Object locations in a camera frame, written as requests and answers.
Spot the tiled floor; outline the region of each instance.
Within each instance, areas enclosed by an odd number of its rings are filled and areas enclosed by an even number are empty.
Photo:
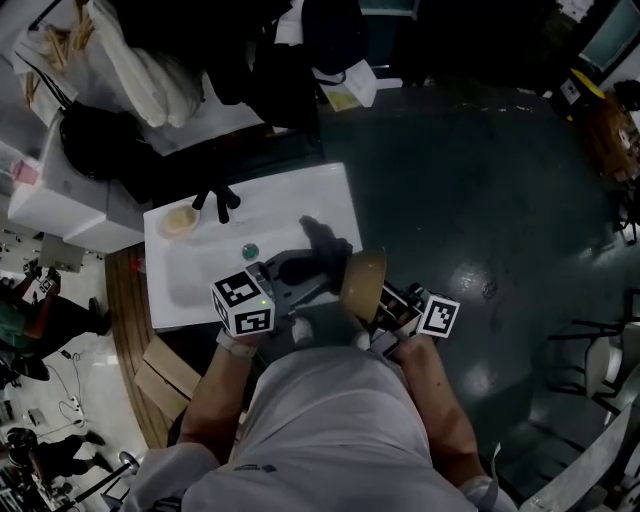
[[[104,280],[104,262],[93,255],[85,256],[85,266],[80,274],[62,273],[62,293],[77,304],[86,306],[91,297],[97,297],[100,304],[106,304]],[[5,396],[11,399],[16,409],[20,426],[33,428],[38,435],[44,435],[40,441],[60,441],[70,434],[82,434],[88,429],[98,432],[107,445],[100,448],[100,452],[109,463],[117,467],[118,453],[122,450],[141,456],[146,451],[146,444],[133,415],[133,410],[124,387],[118,359],[116,357],[113,336],[98,337],[95,334],[83,334],[71,340],[65,347],[70,353],[80,354],[76,362],[80,379],[80,389],[72,361],[59,353],[49,356],[45,363],[55,369],[67,387],[69,395],[80,396],[84,409],[85,425],[82,428],[67,426],[58,432],[46,434],[52,430],[64,427],[71,421],[80,418],[68,407],[60,405],[61,401],[69,403],[67,394],[56,373],[50,368],[51,380],[39,382],[22,378],[21,388],[7,387]],[[28,409],[38,408],[44,414],[45,423],[33,427],[21,419]],[[5,433],[11,426],[2,428]],[[84,445],[77,457],[90,458],[94,447]],[[91,469],[87,474],[69,479],[74,485],[74,493],[82,492],[91,485],[104,478],[106,473],[98,468]],[[126,487],[118,484],[112,491],[114,495],[124,492]],[[84,508],[90,511],[106,511],[108,508],[102,502],[99,494],[93,495],[84,503]]]

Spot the white sleeve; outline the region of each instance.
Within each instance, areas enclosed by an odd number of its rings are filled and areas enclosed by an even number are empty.
[[[179,443],[164,450],[149,450],[133,480],[122,511],[166,510],[172,508],[171,503],[175,503],[175,509],[180,510],[185,491],[219,467],[213,454],[197,443]]]
[[[464,494],[465,498],[473,503],[476,507],[480,505],[482,498],[489,490],[489,486],[493,480],[488,476],[479,476],[472,478],[468,482],[460,486],[460,492]],[[518,507],[509,497],[509,495],[502,489],[498,489],[498,496],[493,504],[492,512],[517,512]]]

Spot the black and white marker cube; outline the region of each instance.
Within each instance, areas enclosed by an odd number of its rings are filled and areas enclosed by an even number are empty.
[[[431,294],[425,306],[417,332],[438,338],[448,338],[460,309],[460,303]]]
[[[213,306],[231,336],[273,329],[275,304],[246,270],[211,285]]]

